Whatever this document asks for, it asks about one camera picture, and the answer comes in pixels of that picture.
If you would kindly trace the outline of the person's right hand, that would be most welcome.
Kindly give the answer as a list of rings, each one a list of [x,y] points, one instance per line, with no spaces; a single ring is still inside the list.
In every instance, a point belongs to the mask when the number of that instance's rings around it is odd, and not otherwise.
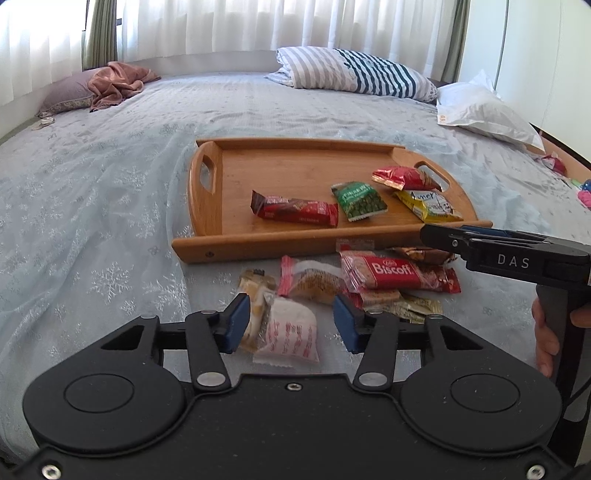
[[[540,299],[535,298],[532,304],[532,317],[535,321],[536,364],[538,370],[550,378],[553,373],[554,357],[560,351],[560,341],[546,323],[545,313]],[[571,313],[571,322],[580,328],[589,328],[591,323],[590,306],[586,305]]]

